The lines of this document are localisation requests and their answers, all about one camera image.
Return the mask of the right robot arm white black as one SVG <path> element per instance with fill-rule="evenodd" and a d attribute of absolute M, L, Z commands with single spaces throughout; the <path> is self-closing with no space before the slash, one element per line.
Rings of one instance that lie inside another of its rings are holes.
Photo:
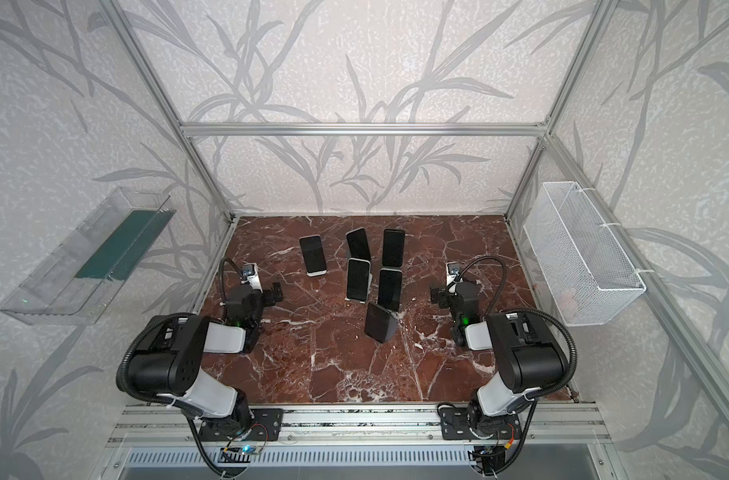
<path fill-rule="evenodd" d="M 530 308 L 479 313 L 480 286 L 452 282 L 430 289 L 430 302 L 452 316 L 451 338 L 472 351 L 490 350 L 496 374 L 476 390 L 469 424 L 482 430 L 562 390 L 577 368 L 577 346 L 565 325 Z"/>

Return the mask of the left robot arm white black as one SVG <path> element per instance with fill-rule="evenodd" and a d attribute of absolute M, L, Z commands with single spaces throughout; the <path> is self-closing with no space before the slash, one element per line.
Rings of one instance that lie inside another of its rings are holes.
<path fill-rule="evenodd" d="M 246 394 L 202 369 L 206 353 L 252 352 L 264 309 L 284 300 L 278 282 L 261 290 L 246 283 L 224 301 L 226 323 L 190 312 L 156 315 L 132 340 L 116 371 L 118 389 L 143 402 L 176 406 L 190 419 L 252 425 Z"/>

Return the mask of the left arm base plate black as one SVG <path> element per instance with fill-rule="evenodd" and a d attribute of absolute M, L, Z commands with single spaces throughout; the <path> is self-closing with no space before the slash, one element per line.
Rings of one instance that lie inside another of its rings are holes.
<path fill-rule="evenodd" d="M 282 430 L 282 408 L 256 408 L 250 410 L 246 420 L 204 419 L 198 428 L 202 442 L 256 441 L 276 442 Z"/>

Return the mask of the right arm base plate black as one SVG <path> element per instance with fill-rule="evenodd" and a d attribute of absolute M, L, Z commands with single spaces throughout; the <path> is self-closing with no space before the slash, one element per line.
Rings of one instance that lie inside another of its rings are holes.
<path fill-rule="evenodd" d="M 518 440 L 522 424 L 516 414 L 486 416 L 474 406 L 442 403 L 436 408 L 443 440 Z"/>

